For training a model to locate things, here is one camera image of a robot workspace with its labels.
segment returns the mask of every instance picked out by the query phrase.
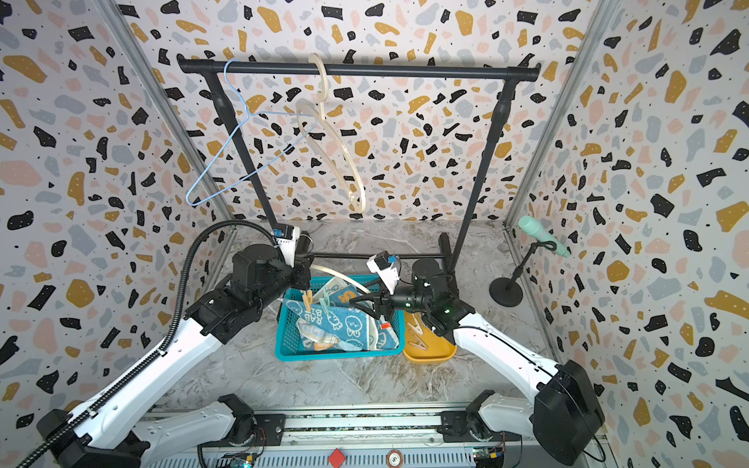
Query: beige plastic hanger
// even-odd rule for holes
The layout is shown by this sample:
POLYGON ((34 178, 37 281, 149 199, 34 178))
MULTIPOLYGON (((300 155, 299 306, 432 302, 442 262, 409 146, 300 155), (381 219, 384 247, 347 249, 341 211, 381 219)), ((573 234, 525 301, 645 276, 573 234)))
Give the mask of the beige plastic hanger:
MULTIPOLYGON (((339 186, 346 191, 348 195, 348 201, 349 203, 351 203, 351 206, 354 207, 354 211, 364 214, 367 205, 366 191, 364 190, 364 183, 362 182, 362 178, 359 175, 359 171, 357 170, 357 165, 354 162, 354 158, 351 156, 351 152, 349 152, 348 147, 341 139, 338 130, 333 128, 333 126, 330 125, 330 122, 328 122, 325 118, 326 115, 324 104, 328 98, 327 73, 325 72, 325 65, 320 59, 320 56, 317 54, 310 54, 308 62, 317 65, 320 72, 320 77, 322 78, 322 90, 318 91, 316 95, 319 103, 319 110, 313 109, 311 106, 305 103, 298 103, 297 111, 301 114, 312 114, 318 116, 318 124, 320 124, 325 129, 325 132, 328 136, 333 138, 333 141, 336 143, 336 145, 338 145, 338 149, 343 154, 344 159, 346 159, 346 162, 348 163, 348 166, 354 176, 354 185, 356 186, 356 190, 351 190, 349 183, 343 178, 336 164, 330 159, 325 151, 323 151, 321 146, 309 134, 306 137, 307 143, 309 143, 309 146, 312 147, 312 150, 316 154, 322 156, 330 171, 333 173, 333 175, 336 176, 339 186)), ((299 114, 297 114, 297 124, 299 125, 300 130, 304 130, 302 118, 299 114)))

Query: clothes hanger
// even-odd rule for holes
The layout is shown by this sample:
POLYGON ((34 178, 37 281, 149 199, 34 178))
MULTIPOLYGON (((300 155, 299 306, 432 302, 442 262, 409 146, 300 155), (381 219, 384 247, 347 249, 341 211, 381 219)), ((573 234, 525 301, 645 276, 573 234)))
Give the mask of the clothes hanger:
POLYGON ((227 191, 229 191, 229 190, 230 190, 231 188, 233 188, 233 187, 235 187, 235 186, 239 185, 240 183, 242 183, 242 182, 244 182, 245 180, 249 179, 249 178, 250 178, 251 176, 253 176, 254 174, 257 174, 258 172, 260 172, 260 171, 261 171, 262 169, 264 169, 264 168, 268 167, 268 166, 269 166, 270 164, 272 164, 272 163, 273 163, 273 162, 274 162, 274 161, 275 161, 276 159, 278 159, 278 158, 280 158, 281 156, 283 156, 283 155, 284 155, 284 154, 286 153, 286 151, 288 151, 288 149, 289 149, 289 148, 293 148, 294 146, 298 145, 298 144, 299 144, 299 142, 301 142, 301 141, 302 141, 302 139, 304 139, 304 137, 305 137, 305 136, 307 136, 307 135, 309 134, 309 132, 313 131, 313 130, 314 130, 314 129, 316 128, 316 126, 318 125, 318 114, 317 114, 317 112, 311 112, 311 113, 309 113, 309 114, 301 114, 301 115, 300 115, 300 114, 295 114, 295 113, 291 113, 291 112, 272 112, 272 111, 257 111, 257 112, 255 112, 254 114, 253 114, 253 113, 251 113, 251 112, 249 111, 249 107, 247 107, 247 102, 246 102, 246 101, 244 100, 244 98, 242 98, 242 94, 241 94, 241 93, 240 93, 240 92, 239 92, 239 91, 238 91, 238 90, 237 90, 236 88, 234 88, 234 86, 232 86, 232 85, 230 85, 230 84, 229 84, 229 79, 228 79, 228 77, 226 76, 226 69, 227 69, 227 67, 229 66, 229 64, 230 64, 231 62, 233 62, 233 61, 238 61, 238 60, 237 60, 236 58, 233 58, 233 59, 231 59, 230 61, 227 61, 227 62, 226 62, 226 64, 224 65, 224 73, 223 73, 223 74, 224 74, 224 81, 226 82, 226 85, 227 85, 227 86, 228 86, 228 87, 229 87, 229 88, 230 88, 230 89, 231 89, 231 90, 232 90, 232 91, 233 91, 233 92, 234 92, 234 93, 235 93, 235 94, 236 94, 236 95, 237 95, 237 96, 239 97, 240 101, 242 101, 242 104, 244 105, 244 113, 245 113, 245 116, 246 116, 246 117, 245 117, 245 119, 244 119, 244 120, 242 121, 242 123, 240 123, 239 125, 237 125, 237 127, 236 127, 236 128, 234 128, 234 130, 232 130, 231 134, 229 135, 229 137, 228 137, 228 139, 226 140, 226 142, 224 142, 224 144, 223 144, 223 146, 221 147, 221 149, 220 149, 220 150, 218 150, 218 152, 216 152, 216 156, 214 156, 214 157, 213 157, 213 159, 212 159, 212 160, 211 160, 211 161, 210 161, 210 162, 208 163, 208 165, 206 165, 205 169, 203 170, 203 172, 202 172, 202 173, 200 174, 200 176, 198 177, 198 180, 196 180, 196 181, 195 181, 195 183, 194 183, 194 184, 193 184, 193 185, 192 185, 192 186, 191 186, 191 187, 189 188, 189 190, 187 191, 187 195, 185 196, 185 199, 186 199, 187 203, 188 203, 188 204, 189 204, 190 206, 193 206, 193 207, 196 207, 196 206, 198 206, 198 205, 199 205, 200 203, 203 203, 204 201, 208 201, 208 200, 212 199, 213 197, 217 196, 217 195, 218 195, 218 194, 220 194, 220 193, 224 193, 224 192, 227 192, 227 191), (210 170, 210 167, 211 167, 211 166, 212 166, 212 165, 213 165, 213 164, 214 164, 214 163, 216 162, 216 160, 217 160, 217 159, 219 159, 219 155, 220 155, 220 154, 221 154, 221 153, 222 153, 222 152, 223 152, 223 151, 224 151, 224 150, 226 149, 226 146, 227 146, 227 145, 229 144, 229 142, 231 141, 231 138, 232 138, 232 137, 234 136, 234 134, 235 134, 235 133, 236 133, 236 132, 237 132, 237 131, 238 131, 238 130, 239 130, 239 129, 240 129, 240 128, 241 128, 241 127, 242 127, 242 126, 243 126, 243 125, 245 124, 245 123, 247 123, 247 121, 249 120, 249 118, 250 118, 250 117, 253 117, 253 116, 256 116, 256 115, 260 115, 260 114, 290 115, 290 116, 296 116, 296 117, 297 117, 297 119, 299 119, 300 117, 309 117, 309 118, 314 118, 314 119, 315 119, 315 122, 314 122, 314 123, 313 123, 313 125, 312 125, 312 126, 311 126, 311 127, 309 128, 309 130, 305 130, 305 129, 304 129, 304 127, 303 127, 303 126, 302 126, 302 125, 300 124, 300 130, 302 131, 302 134, 300 135, 300 137, 299 137, 299 138, 298 138, 298 139, 297 139, 297 140, 296 140, 296 141, 295 141, 294 143, 290 144, 289 146, 287 146, 286 148, 284 148, 283 150, 281 150, 281 153, 280 153, 280 154, 279 154, 278 156, 274 157, 274 158, 273 158, 273 159, 271 159, 270 161, 268 161, 268 162, 266 162, 265 164, 263 164, 263 166, 262 166, 262 167, 260 167, 260 168, 258 168, 258 169, 256 169, 256 170, 254 170, 254 171, 252 171, 252 172, 250 172, 250 173, 249 173, 248 175, 246 175, 246 176, 242 177, 241 179, 239 179, 239 180, 238 180, 237 182, 233 183, 232 185, 230 185, 230 186, 228 186, 228 187, 226 187, 226 188, 224 188, 224 189, 222 189, 222 190, 220 190, 220 191, 218 191, 218 192, 216 192, 216 193, 214 193, 214 194, 212 194, 212 195, 210 195, 210 196, 208 196, 208 197, 206 197, 206 198, 204 198, 204 199, 202 199, 202 200, 200 200, 200 199, 199 199, 199 200, 197 200, 197 201, 196 201, 195 203, 193 203, 192 201, 190 201, 190 198, 191 198, 191 194, 192 194, 192 191, 193 191, 193 190, 195 190, 195 188, 196 188, 196 187, 198 186, 198 184, 199 184, 199 183, 200 183, 200 181, 201 181, 201 180, 203 179, 203 177, 205 177, 205 175, 206 175, 206 174, 208 173, 208 171, 210 170))
POLYGON ((318 71, 320 73, 320 77, 322 78, 322 90, 318 91, 317 93, 319 111, 316 109, 313 109, 306 103, 298 103, 297 110, 302 113, 297 114, 297 124, 299 125, 300 129, 303 129, 304 125, 302 123, 300 116, 312 114, 315 116, 315 123, 320 124, 325 129, 326 134, 330 136, 331 138, 333 138, 333 141, 338 146, 338 149, 343 154, 344 159, 346 160, 349 168, 351 169, 351 172, 354 176, 354 183, 357 188, 356 190, 351 190, 351 188, 349 187, 348 181, 343 178, 343 176, 341 175, 341 172, 338 170, 338 166, 336 166, 336 163, 330 159, 327 153, 323 151, 322 147, 309 135, 309 132, 305 133, 305 136, 307 138, 307 143, 309 144, 309 146, 312 147, 312 150, 316 154, 322 156, 323 160, 328 165, 328 168, 330 169, 330 171, 333 173, 333 175, 336 176, 339 186, 346 191, 346 194, 348 196, 348 201, 351 204, 351 206, 354 208, 354 211, 357 213, 364 214, 364 211, 366 210, 366 191, 364 190, 364 184, 362 182, 362 178, 359 175, 359 171, 357 170, 357 165, 354 162, 354 158, 351 156, 351 152, 348 150, 348 146, 343 142, 343 139, 339 135, 339 131, 333 128, 330 122, 328 122, 326 119, 324 104, 328 98, 328 85, 327 85, 327 72, 325 71, 325 64, 323 64, 323 61, 320 59, 320 56, 315 53, 309 55, 308 62, 317 65, 318 71))

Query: gray marble surface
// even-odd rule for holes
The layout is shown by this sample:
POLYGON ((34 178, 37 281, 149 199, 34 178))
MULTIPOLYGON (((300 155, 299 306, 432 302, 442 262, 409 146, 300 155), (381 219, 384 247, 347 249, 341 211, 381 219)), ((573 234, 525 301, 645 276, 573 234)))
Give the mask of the gray marble surface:
MULTIPOLYGON (((457 222, 295 222, 310 233, 315 251, 376 253, 438 252, 437 237, 448 232, 451 244, 457 222)), ((231 255, 263 242, 250 229, 237 233, 223 274, 231 271, 231 255)), ((316 264, 347 274, 366 274, 364 260, 321 258, 316 264)), ((410 274, 404 261, 401 277, 410 274)), ((496 328, 522 345, 550 356, 526 298, 515 308, 491 300, 492 279, 510 276, 515 267, 499 222, 473 222, 466 237, 456 278, 463 301, 496 328)), ((262 319, 194 367, 158 402, 169 409, 202 407, 221 395, 236 393, 253 407, 300 407, 340 404, 465 402, 493 389, 509 396, 520 392, 478 357, 463 350, 441 365, 414 364, 402 355, 363 359, 282 362, 276 358, 276 313, 268 306, 262 319)))

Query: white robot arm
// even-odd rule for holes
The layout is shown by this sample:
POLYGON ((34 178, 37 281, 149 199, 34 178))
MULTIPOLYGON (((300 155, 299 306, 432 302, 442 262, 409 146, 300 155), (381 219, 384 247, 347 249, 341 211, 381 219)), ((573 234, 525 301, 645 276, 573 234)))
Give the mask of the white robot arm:
MULTIPOLYGON (((180 322, 173 336, 70 414, 52 410, 45 415, 37 428, 61 467, 146 467, 210 441, 248 443, 257 420, 235 395, 179 416, 155 422, 140 419, 188 370, 259 320, 266 304, 289 287, 309 287, 312 259, 296 258, 293 266, 288 259, 281 249, 260 244, 238 252, 231 286, 224 281, 221 288, 205 294, 187 310, 185 320, 175 311, 180 322)), ((387 287, 352 299, 352 305, 371 300, 377 312, 367 312, 385 313, 386 318, 396 309, 422 312, 435 333, 481 357, 520 389, 527 399, 524 404, 508 405, 491 392, 474 401, 478 410, 467 411, 466 420, 477 440, 500 431, 535 436, 557 460, 572 465, 603 422, 582 368, 573 362, 561 366, 494 328, 450 289, 449 275, 436 261, 414 263, 412 285, 393 279, 393 271, 398 278, 394 263, 381 262, 387 287)), ((24 461, 19 467, 31 463, 24 461)))

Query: patterned wall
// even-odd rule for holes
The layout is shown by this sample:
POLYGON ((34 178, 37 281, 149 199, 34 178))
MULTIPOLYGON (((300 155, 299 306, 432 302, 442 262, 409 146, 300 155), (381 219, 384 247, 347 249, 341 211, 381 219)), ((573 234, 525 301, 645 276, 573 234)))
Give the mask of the patterned wall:
MULTIPOLYGON (((504 219, 595 8, 590 0, 433 0, 369 2, 123 0, 134 35, 174 100, 198 149, 210 157, 225 141, 200 75, 177 57, 327 63, 494 67, 542 64, 522 84, 503 143, 479 200, 480 219, 504 219)), ((252 110, 296 110, 317 92, 316 76, 232 76, 252 110)), ((365 181, 373 219, 460 219, 501 82, 466 79, 330 79, 328 115, 365 181)), ((235 107, 240 109, 238 98, 235 107)), ((244 130, 255 164, 296 138, 296 120, 268 115, 244 130)), ((331 138, 317 133, 329 152, 331 138)), ((246 174, 232 149, 213 170, 228 186, 246 174)), ((261 172, 273 209, 287 219, 361 217, 322 159, 306 144, 261 172)), ((339 167, 345 167, 337 155, 339 167)), ((228 192, 235 213, 261 211, 250 185, 228 192)))
POLYGON ((572 253, 528 272, 620 466, 749 466, 748 13, 626 2, 524 201, 572 253))
MULTIPOLYGON (((87 2, 0 2, 0 18, 0 465, 15 465, 43 414, 159 341, 214 214, 182 199, 195 175, 87 2)), ((226 234, 200 249, 191 300, 226 234)))

